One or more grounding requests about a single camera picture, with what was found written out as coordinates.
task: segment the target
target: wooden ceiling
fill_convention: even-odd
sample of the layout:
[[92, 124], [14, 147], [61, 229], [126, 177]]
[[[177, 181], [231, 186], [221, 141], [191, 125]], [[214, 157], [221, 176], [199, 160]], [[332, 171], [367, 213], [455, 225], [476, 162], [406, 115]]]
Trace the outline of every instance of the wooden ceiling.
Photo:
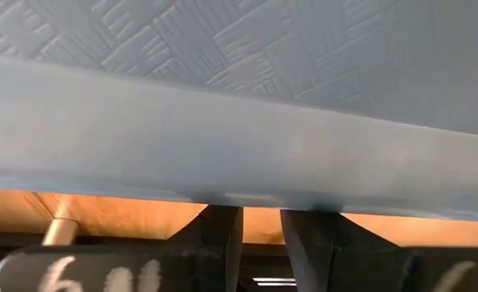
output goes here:
[[[203, 204], [0, 190], [0, 232], [44, 233], [53, 218], [80, 223], [95, 236], [169, 238]], [[363, 227], [402, 246], [478, 246], [478, 222], [346, 214]], [[246, 243], [283, 244], [274, 208], [245, 208]]]

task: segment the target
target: metal pipe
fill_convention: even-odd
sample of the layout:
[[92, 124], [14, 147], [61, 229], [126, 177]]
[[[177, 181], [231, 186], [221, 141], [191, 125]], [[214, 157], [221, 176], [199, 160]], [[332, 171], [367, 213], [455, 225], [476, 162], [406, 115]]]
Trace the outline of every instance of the metal pipe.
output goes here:
[[70, 245], [78, 232], [78, 222], [69, 219], [53, 219], [45, 232], [42, 245]]

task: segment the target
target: textured anti-slip surface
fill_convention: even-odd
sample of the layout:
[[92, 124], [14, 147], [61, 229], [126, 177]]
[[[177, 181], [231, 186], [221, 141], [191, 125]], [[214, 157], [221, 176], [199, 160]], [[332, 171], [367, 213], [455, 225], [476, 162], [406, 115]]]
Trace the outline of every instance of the textured anti-slip surface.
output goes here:
[[478, 0], [0, 0], [0, 54], [478, 134]]

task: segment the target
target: fluorescent light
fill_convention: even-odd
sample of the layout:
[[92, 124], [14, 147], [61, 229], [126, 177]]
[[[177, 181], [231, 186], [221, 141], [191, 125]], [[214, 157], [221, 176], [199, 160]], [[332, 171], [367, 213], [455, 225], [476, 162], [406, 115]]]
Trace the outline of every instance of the fluorescent light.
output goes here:
[[293, 278], [253, 278], [253, 281], [264, 282], [264, 281], [295, 281]]
[[257, 282], [259, 286], [296, 286], [293, 282]]

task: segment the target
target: gray painted surface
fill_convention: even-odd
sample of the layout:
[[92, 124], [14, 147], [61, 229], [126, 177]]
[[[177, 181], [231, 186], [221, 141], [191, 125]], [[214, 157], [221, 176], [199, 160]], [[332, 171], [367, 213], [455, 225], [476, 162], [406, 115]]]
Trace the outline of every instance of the gray painted surface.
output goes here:
[[0, 54], [478, 134], [478, 0], [0, 0]]
[[478, 135], [0, 58], [11, 187], [478, 220]]

